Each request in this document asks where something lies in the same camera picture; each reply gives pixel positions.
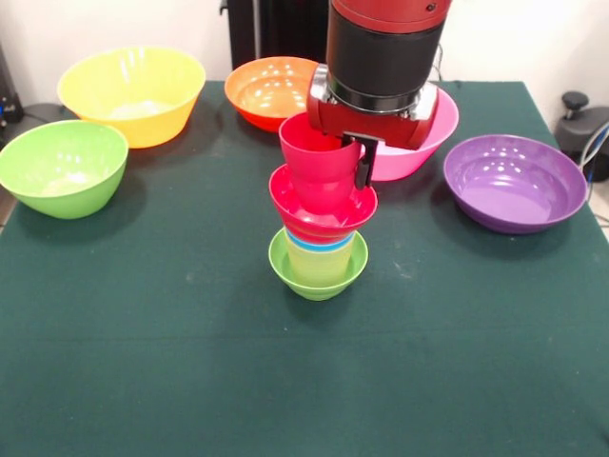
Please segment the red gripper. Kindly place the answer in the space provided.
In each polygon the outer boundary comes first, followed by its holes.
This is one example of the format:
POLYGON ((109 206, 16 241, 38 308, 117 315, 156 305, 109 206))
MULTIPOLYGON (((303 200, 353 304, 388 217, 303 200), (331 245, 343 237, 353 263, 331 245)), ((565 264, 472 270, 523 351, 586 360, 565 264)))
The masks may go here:
POLYGON ((355 186, 371 186, 379 141, 389 147, 417 149, 427 139, 439 106, 439 88, 426 83, 416 93, 413 104, 397 111, 370 111, 349 106, 329 86, 327 65, 313 72, 306 101, 306 113, 312 128, 333 136, 342 136, 342 145, 356 142, 358 159, 355 186), (369 137, 376 140, 357 140, 369 137))

